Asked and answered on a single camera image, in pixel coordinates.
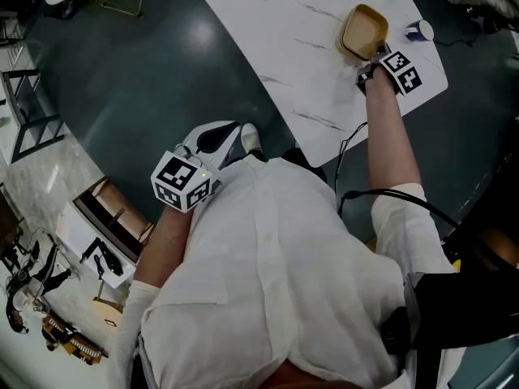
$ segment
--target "white shirt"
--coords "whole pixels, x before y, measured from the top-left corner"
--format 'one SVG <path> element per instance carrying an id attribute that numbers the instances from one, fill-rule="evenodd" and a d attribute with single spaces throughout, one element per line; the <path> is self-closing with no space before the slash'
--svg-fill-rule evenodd
<path id="1" fill-rule="evenodd" d="M 41 282 L 31 277 L 27 285 L 21 287 L 13 296 L 13 307 L 16 311 L 32 312 L 32 303 L 41 287 Z"/>
<path id="2" fill-rule="evenodd" d="M 413 387 L 413 356 L 401 373 L 379 328 L 405 305 L 408 272 L 453 272 L 428 211 L 379 197 L 374 254 L 348 233 L 332 189 L 297 165 L 248 156 L 221 180 L 162 289 L 132 285 L 111 387 L 129 383 L 139 325 L 161 389 L 254 388 L 286 359 L 365 389 Z M 419 185 L 397 189 L 424 199 Z M 439 386 L 462 353 L 444 353 Z"/>

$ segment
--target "dark gray floor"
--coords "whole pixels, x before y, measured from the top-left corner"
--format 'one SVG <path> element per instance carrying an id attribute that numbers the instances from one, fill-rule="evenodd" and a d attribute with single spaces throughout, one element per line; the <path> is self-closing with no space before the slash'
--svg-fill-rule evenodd
<path id="1" fill-rule="evenodd" d="M 416 3 L 438 39 L 474 37 L 470 21 L 442 0 Z M 39 45 L 29 47 L 54 108 L 101 170 L 156 220 L 161 204 L 149 175 L 193 126 L 253 122 L 267 156 L 280 155 L 293 139 L 204 0 L 144 0 L 143 12 L 132 19 L 86 6 L 68 22 L 39 19 L 29 37 Z M 509 32 L 482 36 L 473 48 L 439 47 L 449 89 L 405 117 L 427 196 L 454 219 L 495 169 L 499 132 L 514 111 L 517 79 L 504 69 L 513 50 Z M 346 153 L 340 192 L 367 187 L 366 152 L 364 142 Z M 334 169 L 334 160 L 325 166 L 330 181 Z M 373 234 L 370 203 L 345 206 L 345 221 L 361 239 Z"/>

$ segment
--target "small cup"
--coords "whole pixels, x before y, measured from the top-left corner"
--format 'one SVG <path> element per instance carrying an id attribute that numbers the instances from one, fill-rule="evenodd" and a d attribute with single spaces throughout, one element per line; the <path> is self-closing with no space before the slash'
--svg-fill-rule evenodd
<path id="1" fill-rule="evenodd" d="M 412 42 L 428 42 L 435 38 L 435 31 L 426 20 L 418 20 L 410 24 L 404 31 Z"/>

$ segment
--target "black strap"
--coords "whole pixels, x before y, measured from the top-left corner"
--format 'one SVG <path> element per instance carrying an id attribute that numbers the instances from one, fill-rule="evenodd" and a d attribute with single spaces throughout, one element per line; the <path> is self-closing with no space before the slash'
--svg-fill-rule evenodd
<path id="1" fill-rule="evenodd" d="M 133 361 L 130 389 L 148 389 L 146 377 L 144 376 L 143 362 L 140 360 L 139 354 Z"/>
<path id="2" fill-rule="evenodd" d="M 441 349 L 419 348 L 416 351 L 416 384 L 414 389 L 436 389 L 440 371 Z"/>

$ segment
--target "marble table top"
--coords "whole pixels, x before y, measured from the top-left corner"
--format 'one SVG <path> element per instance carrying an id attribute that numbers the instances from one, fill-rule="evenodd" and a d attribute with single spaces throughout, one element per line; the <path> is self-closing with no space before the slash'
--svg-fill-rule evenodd
<path id="1" fill-rule="evenodd" d="M 366 121 L 355 85 L 359 64 L 336 47 L 349 12 L 364 3 L 389 23 L 388 45 L 414 64 L 423 85 L 398 95 L 406 114 L 444 91 L 447 78 L 432 42 L 411 43 L 405 28 L 422 18 L 412 0 L 206 0 L 243 52 L 312 166 L 339 153 Z M 367 137 L 361 130 L 353 147 Z"/>

